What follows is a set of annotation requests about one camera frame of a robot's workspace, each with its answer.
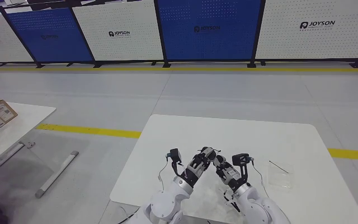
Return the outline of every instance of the white panel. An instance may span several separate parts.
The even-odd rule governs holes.
[[[33,62],[31,56],[0,15],[0,62]]]
[[[256,58],[358,58],[357,27],[357,0],[266,0]]]
[[[96,60],[163,59],[152,1],[83,6],[73,11]],[[110,36],[109,32],[122,34]]]

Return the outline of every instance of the black panel post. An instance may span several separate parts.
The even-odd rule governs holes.
[[[169,64],[169,62],[168,62],[166,46],[164,44],[163,28],[162,28],[162,21],[161,21],[161,16],[160,16],[160,12],[159,12],[158,0],[154,0],[154,8],[156,9],[159,37],[161,39],[161,45],[162,45],[162,52],[163,52],[163,59],[164,59],[163,68],[170,68],[171,64]]]
[[[25,44],[25,42],[23,41],[23,39],[20,37],[20,35],[17,33],[15,27],[13,26],[12,22],[10,21],[9,17],[7,16],[7,13],[5,11],[5,8],[0,6],[0,12],[3,15],[3,17],[5,18],[6,22],[9,24],[9,26],[11,27],[12,31],[15,33],[15,35],[17,36],[18,40],[21,42],[21,44],[25,47],[26,51],[28,52],[28,54],[30,55],[30,57],[32,58],[32,60],[34,60],[35,64],[37,65],[36,68],[42,68],[44,65],[40,64],[36,58],[34,57],[34,55],[32,54],[32,52],[30,51],[29,47],[27,47],[27,45]]]
[[[89,54],[90,54],[90,56],[91,56],[91,58],[92,58],[92,63],[95,65],[94,68],[99,68],[99,67],[101,67],[102,65],[96,62],[95,57],[94,57],[93,54],[92,54],[91,48],[90,48],[90,46],[88,45],[88,42],[87,42],[86,38],[84,37],[83,31],[82,31],[82,29],[81,29],[81,27],[80,27],[80,25],[79,25],[79,23],[78,23],[78,20],[77,20],[77,18],[76,18],[76,15],[75,15],[74,12],[73,12],[73,8],[72,8],[72,3],[71,3],[71,1],[70,1],[70,0],[66,0],[66,2],[67,2],[67,4],[68,4],[69,11],[71,12],[72,17],[73,17],[73,19],[74,19],[74,22],[77,24],[77,28],[78,28],[78,30],[79,30],[79,33],[81,34],[81,36],[82,36],[82,38],[83,38],[84,44],[86,45],[87,50],[88,50],[88,52],[89,52]]]
[[[261,0],[260,9],[259,9],[258,18],[257,18],[255,41],[253,43],[250,64],[247,64],[248,68],[256,68],[256,64],[255,64],[256,51],[257,51],[257,45],[258,45],[258,38],[260,37],[260,30],[261,30],[261,24],[262,24],[262,19],[263,19],[263,12],[265,10],[265,4],[266,4],[266,0]]]
[[[358,61],[355,63],[350,63],[349,65],[352,66],[352,68],[358,68]]]

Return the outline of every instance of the blue panel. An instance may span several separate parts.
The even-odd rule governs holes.
[[[39,62],[92,60],[68,8],[8,14]]]
[[[167,58],[250,59],[261,0],[158,0]]]

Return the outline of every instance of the clear plastic container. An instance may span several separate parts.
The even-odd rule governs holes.
[[[276,188],[290,190],[294,186],[294,170],[289,164],[282,162],[268,163],[267,181],[268,184]]]

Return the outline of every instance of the metal table leg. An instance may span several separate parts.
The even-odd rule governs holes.
[[[25,145],[23,143],[19,143],[12,147],[10,151],[5,155],[5,157],[0,157],[0,166],[3,165],[11,156],[15,155],[17,151],[19,151]]]
[[[45,184],[36,192],[35,197],[36,198],[41,198],[45,192],[47,191],[47,189],[51,186],[51,184],[53,182],[55,182],[55,180],[59,177],[59,175],[66,169],[66,167],[72,162],[72,160],[76,157],[76,155],[78,155],[79,152],[77,151],[73,151],[67,158],[66,160],[61,164],[60,169],[52,174],[52,176],[45,182]]]

